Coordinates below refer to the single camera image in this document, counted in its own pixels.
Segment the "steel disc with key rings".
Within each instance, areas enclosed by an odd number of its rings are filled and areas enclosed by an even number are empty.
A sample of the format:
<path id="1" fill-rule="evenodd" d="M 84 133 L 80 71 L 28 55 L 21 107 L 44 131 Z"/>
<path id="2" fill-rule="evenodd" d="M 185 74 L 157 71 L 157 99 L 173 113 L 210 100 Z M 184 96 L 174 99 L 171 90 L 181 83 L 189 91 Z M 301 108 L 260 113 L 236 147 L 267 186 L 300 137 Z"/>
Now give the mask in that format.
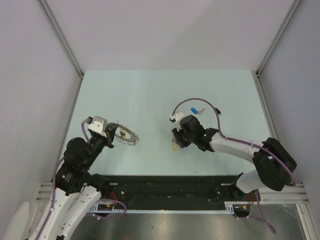
<path id="1" fill-rule="evenodd" d="M 125 132 L 125 138 L 121 138 L 120 131 Z M 139 142 L 139 136 L 130 128 L 117 123 L 114 139 L 127 146 L 135 146 Z"/>

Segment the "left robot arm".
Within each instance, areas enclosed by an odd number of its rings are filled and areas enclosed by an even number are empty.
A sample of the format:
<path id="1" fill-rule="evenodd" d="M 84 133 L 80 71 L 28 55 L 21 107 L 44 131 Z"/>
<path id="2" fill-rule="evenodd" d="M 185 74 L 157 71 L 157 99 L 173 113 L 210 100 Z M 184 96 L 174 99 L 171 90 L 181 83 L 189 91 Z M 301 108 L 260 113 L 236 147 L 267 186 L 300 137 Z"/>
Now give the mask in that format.
<path id="1" fill-rule="evenodd" d="M 94 120 L 89 141 L 71 139 L 52 177 L 52 193 L 31 240 L 69 240 L 91 206 L 110 196 L 109 180 L 89 173 L 105 147 L 112 149 L 117 123 Z"/>

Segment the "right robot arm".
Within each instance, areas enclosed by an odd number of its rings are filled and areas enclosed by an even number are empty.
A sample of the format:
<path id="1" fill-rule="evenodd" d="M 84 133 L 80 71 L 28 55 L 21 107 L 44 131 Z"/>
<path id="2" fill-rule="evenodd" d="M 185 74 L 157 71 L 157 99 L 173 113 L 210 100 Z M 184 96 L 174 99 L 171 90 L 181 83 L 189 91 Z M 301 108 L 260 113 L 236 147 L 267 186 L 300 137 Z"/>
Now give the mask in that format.
<path id="1" fill-rule="evenodd" d="M 171 132 L 180 148 L 194 144 L 203 152 L 229 154 L 254 165 L 254 170 L 240 173 L 230 185 L 230 194 L 235 200 L 242 201 L 263 187 L 280 192 L 285 186 L 294 185 L 292 175 L 297 163 L 277 139 L 247 142 L 223 136 L 218 129 L 204 128 L 195 116 L 181 112 L 169 120 L 175 123 Z"/>

